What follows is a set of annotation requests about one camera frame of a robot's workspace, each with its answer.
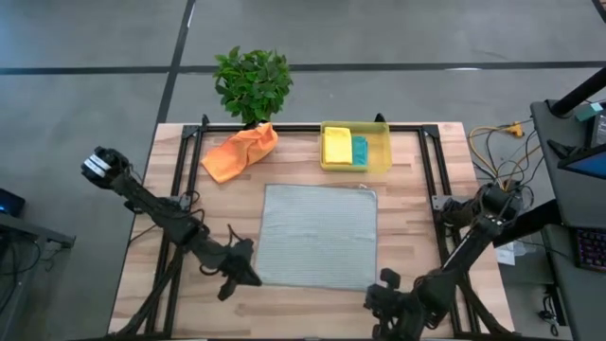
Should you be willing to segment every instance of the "green plant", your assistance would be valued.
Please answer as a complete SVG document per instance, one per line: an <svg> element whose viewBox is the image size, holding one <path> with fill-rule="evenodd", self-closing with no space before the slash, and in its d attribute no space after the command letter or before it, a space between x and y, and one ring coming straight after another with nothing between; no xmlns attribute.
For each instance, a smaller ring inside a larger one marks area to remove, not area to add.
<svg viewBox="0 0 606 341"><path fill-rule="evenodd" d="M282 109L293 84L286 57L261 50L240 55L239 50L236 46L227 56L215 56L219 70L213 77L215 90L223 95L221 105L232 117L241 115L243 123L269 121Z"/></svg>

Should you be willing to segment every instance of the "orange towel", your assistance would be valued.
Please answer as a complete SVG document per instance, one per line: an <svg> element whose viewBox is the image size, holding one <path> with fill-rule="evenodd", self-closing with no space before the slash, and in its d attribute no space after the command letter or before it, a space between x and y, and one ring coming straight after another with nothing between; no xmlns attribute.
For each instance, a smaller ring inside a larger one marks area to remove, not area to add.
<svg viewBox="0 0 606 341"><path fill-rule="evenodd" d="M206 154L202 164L210 176L222 184L265 157L276 143L277 134L272 123L264 123L254 130L241 131L227 138L221 146Z"/></svg>

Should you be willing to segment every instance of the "wooden tabletop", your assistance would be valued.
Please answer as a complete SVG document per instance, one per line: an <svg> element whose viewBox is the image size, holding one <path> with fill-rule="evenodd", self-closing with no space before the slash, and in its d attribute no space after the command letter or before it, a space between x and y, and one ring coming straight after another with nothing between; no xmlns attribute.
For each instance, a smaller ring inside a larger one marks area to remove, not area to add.
<svg viewBox="0 0 606 341"><path fill-rule="evenodd" d="M437 124L453 194L474 195L478 185L463 125ZM169 195L182 126L158 126L145 177L145 187L155 195ZM219 146L227 137L228 134L223 133L205 134L202 156L209 149ZM434 177L438 182L434 149L431 141L429 143ZM191 146L188 149L182 190L186 187L191 159ZM258 246L266 184L339 187L358 187L363 184L378 194L377 271L384 267L392 268L401 274L401 291L409 291L416 277L439 267L440 263L419 139L414 133L392 133L391 149L393 166L387 173L324 172L320 168L318 133L280 133L275 150L223 185L215 183L201 166L196 190L202 194L202 199L194 208L204 208L205 223L211 229L212 238L218 242L227 242L226 225L231 224L240 236L253 239L255 246ZM440 183L437 184L437 190L441 191ZM137 217L133 235L152 224L147 216ZM160 240L161 230L155 228L129 248L110 332L122 328L149 294ZM193 255L186 255L173 337L368 338L372 326L377 323L370 311L362 306L364 292L268 285L239 286L233 296L220 302L217 293L224 278L203 276L198 270L199 265ZM473 266L470 277L473 289L487 308L503 326L513 330L492 246ZM463 325L467 326L464 304L460 298L458 305ZM165 306L166 300L163 299L161 307ZM164 309L161 308L160 321L163 316ZM452 334L447 316L436 330L425 329L423 336L448 337Z"/></svg>

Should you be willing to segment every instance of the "gray cloth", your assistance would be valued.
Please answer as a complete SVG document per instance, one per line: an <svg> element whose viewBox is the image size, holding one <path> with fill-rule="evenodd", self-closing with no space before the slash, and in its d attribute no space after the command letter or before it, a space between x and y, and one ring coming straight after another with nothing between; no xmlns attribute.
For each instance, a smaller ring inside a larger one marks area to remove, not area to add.
<svg viewBox="0 0 606 341"><path fill-rule="evenodd" d="M376 193L268 185L256 266L263 284L365 290L377 268Z"/></svg>

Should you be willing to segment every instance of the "yellow container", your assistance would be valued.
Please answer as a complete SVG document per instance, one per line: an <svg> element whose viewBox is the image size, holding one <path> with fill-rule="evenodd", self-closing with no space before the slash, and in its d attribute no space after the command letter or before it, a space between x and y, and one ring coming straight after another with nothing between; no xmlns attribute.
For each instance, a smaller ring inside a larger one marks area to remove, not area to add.
<svg viewBox="0 0 606 341"><path fill-rule="evenodd" d="M363 136L368 142L367 166L331 165L324 163L324 129L326 127L349 128L351 136ZM391 167L391 143L389 125L384 122L322 122L322 144L320 164L324 171L369 171L386 172Z"/></svg>

